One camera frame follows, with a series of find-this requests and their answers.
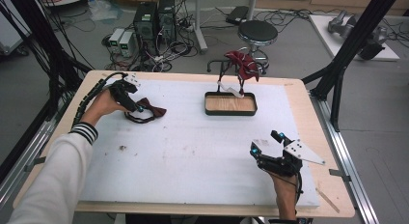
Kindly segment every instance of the dark red fabric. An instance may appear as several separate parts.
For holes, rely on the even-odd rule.
[[[166,113],[166,109],[150,105],[150,101],[147,98],[140,99],[139,101],[136,102],[136,105],[142,107],[143,108],[142,111],[148,109],[152,113],[151,117],[147,119],[141,119],[138,117],[133,117],[132,115],[130,115],[129,112],[124,112],[124,115],[128,120],[135,122],[137,124],[148,123],[156,118],[164,116]]]
[[[253,58],[246,53],[239,51],[230,51],[225,54],[225,57],[231,59],[232,65],[238,65],[238,75],[243,80],[255,77],[259,81],[259,69]]]

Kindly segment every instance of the metal bar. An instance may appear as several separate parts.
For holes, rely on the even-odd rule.
[[[25,168],[32,164],[33,160],[39,156],[40,151],[48,142],[48,139],[57,126],[57,116],[58,114],[50,121],[42,123],[26,150],[21,154],[12,170],[10,170],[7,177],[0,184],[0,209],[4,207],[14,190],[20,184],[20,181],[25,175]]]
[[[195,22],[192,25],[193,25],[193,30],[195,31],[196,39],[198,40],[198,43],[199,43],[200,53],[204,54],[207,52],[207,44],[205,43],[205,38],[201,30],[201,0],[195,0],[195,1],[196,1],[196,4],[195,4],[196,15],[195,15]]]
[[[351,178],[351,182],[347,182],[350,191],[352,192],[356,205],[360,211],[360,214],[365,223],[368,224],[378,224],[379,221],[376,217],[376,213],[373,210],[372,204],[370,203],[369,197],[365,192],[364,186],[352,161],[351,155],[346,148],[345,142],[341,136],[341,133],[336,131],[331,124],[330,114],[331,109],[327,101],[316,100],[318,107],[321,111],[322,118],[325,125],[328,128],[328,133],[331,136],[333,148],[337,153],[338,161],[341,165],[341,169],[346,176]]]
[[[253,20],[253,13],[255,11],[257,0],[250,0],[249,3],[249,12],[247,13],[247,20]]]

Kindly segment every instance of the stool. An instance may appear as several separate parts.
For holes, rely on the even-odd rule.
[[[278,36],[277,29],[270,23],[260,20],[249,20],[238,26],[238,37],[247,42],[251,47],[249,55],[256,61],[261,62],[261,73],[265,74],[268,68],[268,56],[259,49],[260,46],[266,46],[276,41]],[[255,57],[259,52],[262,57]]]

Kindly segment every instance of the red cloth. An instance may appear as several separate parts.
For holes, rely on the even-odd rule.
[[[230,51],[225,54],[225,57],[231,59],[232,65],[239,66],[238,76],[242,80],[255,77],[256,80],[259,81],[259,69],[257,64],[248,54],[239,51]]]

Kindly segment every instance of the black cable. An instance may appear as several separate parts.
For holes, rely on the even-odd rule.
[[[74,120],[72,122],[72,126],[75,126],[79,123],[81,120],[82,116],[85,113],[85,109],[87,108],[88,104],[90,101],[95,98],[103,89],[103,87],[106,85],[106,82],[113,76],[120,74],[123,78],[127,76],[126,73],[123,72],[114,72],[110,75],[108,75],[105,79],[100,79],[94,87],[91,89],[91,91],[85,95],[81,102],[79,103],[79,106],[77,108],[77,112],[75,114]]]

